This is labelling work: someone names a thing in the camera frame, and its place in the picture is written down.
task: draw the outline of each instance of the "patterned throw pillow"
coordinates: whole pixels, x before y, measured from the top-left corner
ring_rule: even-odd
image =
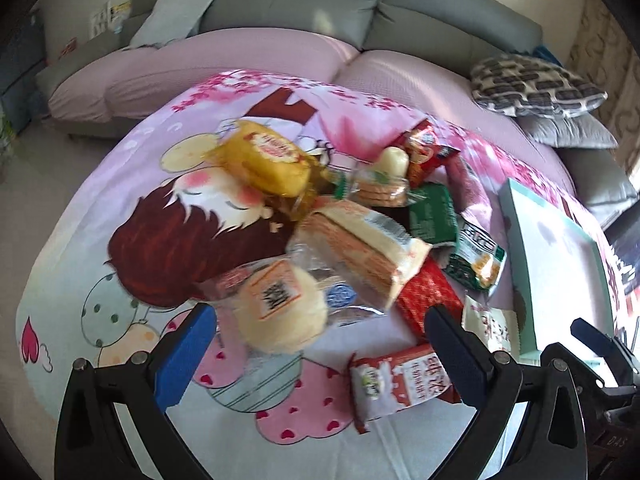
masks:
[[[471,71],[473,98],[510,117],[577,117],[595,110],[607,93],[564,68],[535,57],[502,54]]]

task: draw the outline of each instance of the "curtain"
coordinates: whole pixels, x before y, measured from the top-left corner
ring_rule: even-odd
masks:
[[[594,111],[616,137],[613,154],[640,190],[640,59],[602,0],[586,0],[567,63],[609,93]]]

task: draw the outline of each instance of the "red and white snack package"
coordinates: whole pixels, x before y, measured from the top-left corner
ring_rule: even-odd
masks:
[[[420,187],[436,168],[460,154],[459,150],[438,143],[438,137],[428,119],[417,124],[413,130],[405,132],[394,146],[404,149],[409,155],[406,177],[411,188]]]
[[[449,376],[429,344],[383,357],[352,358],[349,371],[359,433],[367,433],[367,423],[372,420],[434,397],[458,402]]]
[[[493,208],[474,170],[459,156],[450,158],[445,168],[456,211],[467,222],[489,232]]]

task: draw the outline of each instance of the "throw pillow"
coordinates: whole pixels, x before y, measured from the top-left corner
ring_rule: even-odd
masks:
[[[485,59],[471,79],[478,105],[510,117],[577,117],[607,98],[605,91],[558,65],[518,54]]]
[[[525,116],[516,120],[533,140],[554,148],[612,150],[618,147],[613,134],[591,114],[560,119]]]
[[[195,30],[213,0],[158,0],[151,15],[129,43],[130,48],[165,46],[183,40]]]

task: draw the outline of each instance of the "blue gripper pad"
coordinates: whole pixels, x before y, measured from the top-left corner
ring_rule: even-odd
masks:
[[[424,331],[428,341],[433,346],[462,401],[467,406],[479,410],[486,402],[487,376],[474,358],[472,350],[462,339],[466,333],[460,326],[457,326],[457,329],[455,330],[436,308],[427,310],[424,317]]]
[[[600,357],[607,357],[616,349],[616,345],[608,335],[603,334],[581,317],[571,323],[571,335]]]
[[[169,406],[180,402],[204,352],[216,335],[218,321],[215,309],[203,303],[200,305],[204,308],[189,314],[173,333],[178,338],[173,344],[172,352],[156,371],[154,397],[163,413]]]

